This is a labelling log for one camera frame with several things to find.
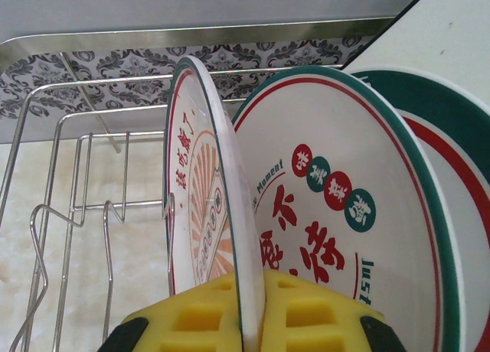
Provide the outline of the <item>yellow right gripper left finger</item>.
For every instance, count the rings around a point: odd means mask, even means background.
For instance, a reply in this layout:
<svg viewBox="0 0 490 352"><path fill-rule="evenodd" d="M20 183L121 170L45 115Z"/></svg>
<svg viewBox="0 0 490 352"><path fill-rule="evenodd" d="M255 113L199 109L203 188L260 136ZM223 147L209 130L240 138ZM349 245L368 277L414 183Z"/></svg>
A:
<svg viewBox="0 0 490 352"><path fill-rule="evenodd" d="M241 351L233 273L128 315L100 351Z"/></svg>

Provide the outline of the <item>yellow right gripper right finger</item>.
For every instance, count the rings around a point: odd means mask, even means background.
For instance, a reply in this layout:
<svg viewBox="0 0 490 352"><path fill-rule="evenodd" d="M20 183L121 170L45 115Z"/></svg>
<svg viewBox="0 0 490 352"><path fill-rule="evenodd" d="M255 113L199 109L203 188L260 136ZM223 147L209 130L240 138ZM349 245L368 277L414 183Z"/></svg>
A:
<svg viewBox="0 0 490 352"><path fill-rule="evenodd" d="M384 316L348 296L276 270L264 272L263 351L405 351Z"/></svg>

